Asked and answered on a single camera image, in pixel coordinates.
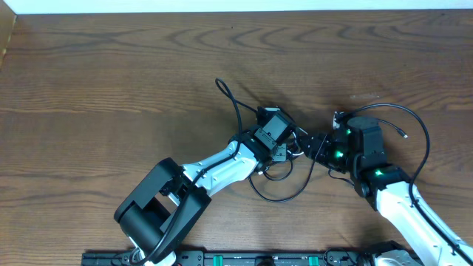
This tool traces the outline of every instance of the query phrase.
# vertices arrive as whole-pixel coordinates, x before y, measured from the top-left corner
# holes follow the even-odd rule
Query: white background
[[[473,8],[473,0],[4,0],[17,14],[416,10]]]

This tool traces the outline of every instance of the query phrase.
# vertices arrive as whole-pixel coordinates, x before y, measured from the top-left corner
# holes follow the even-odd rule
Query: wood grain
[[[283,106],[309,131],[368,103],[414,109],[432,138],[418,187],[473,243],[473,11],[22,16],[0,72],[0,262],[78,265],[85,250],[129,247],[112,215],[149,169],[166,157],[200,160],[236,132],[217,76],[239,100]],[[371,115],[407,132],[384,130],[390,159],[414,171],[420,127],[402,112]],[[254,179],[268,196],[287,196],[309,165],[298,160],[283,184]],[[405,244],[316,166],[306,192],[285,204],[231,185],[185,244],[316,250],[388,239]]]

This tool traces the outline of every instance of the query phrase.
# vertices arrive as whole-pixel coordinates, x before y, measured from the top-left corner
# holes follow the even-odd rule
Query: cardboard edge
[[[7,54],[7,45],[10,42],[13,27],[16,23],[16,14],[7,4],[0,0],[0,69],[3,58]]]

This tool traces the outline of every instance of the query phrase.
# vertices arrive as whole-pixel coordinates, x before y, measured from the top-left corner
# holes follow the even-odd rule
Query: robotic arm
[[[245,106],[220,81],[225,93],[218,82],[217,86],[235,107],[237,103]],[[284,110],[259,107],[254,111],[256,125],[242,132],[239,118],[239,134],[230,139],[223,151],[181,166],[171,158],[162,160],[118,207],[115,221],[137,247],[130,256],[131,265],[174,264],[174,250],[207,208],[211,196],[254,172],[261,174],[272,164],[286,161],[292,154],[287,152],[291,143],[314,162],[334,171],[349,172],[358,195],[402,233],[425,265],[471,263],[473,249],[426,204],[411,178],[400,167],[387,162],[378,119],[356,117],[354,112],[336,113],[331,133],[301,137],[300,128]],[[178,205],[172,214],[156,199],[158,193]],[[416,263],[409,256],[390,252],[363,259],[358,264]]]

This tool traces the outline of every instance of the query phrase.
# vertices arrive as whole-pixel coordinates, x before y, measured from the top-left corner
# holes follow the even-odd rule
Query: wooden tabletop
[[[329,130],[335,110],[414,109],[432,138],[417,185],[473,244],[473,11],[20,16],[0,72],[1,264],[78,265],[85,250],[129,248],[113,213],[149,170],[206,158],[237,132],[215,77],[250,106],[283,106],[309,132]],[[409,135],[383,127],[389,159],[412,173],[420,126],[395,110],[369,114]],[[297,160],[283,183],[254,180],[268,197],[288,196],[309,166]],[[248,181],[230,185],[184,243],[318,250],[390,239],[406,244],[316,166],[287,203],[261,200]]]

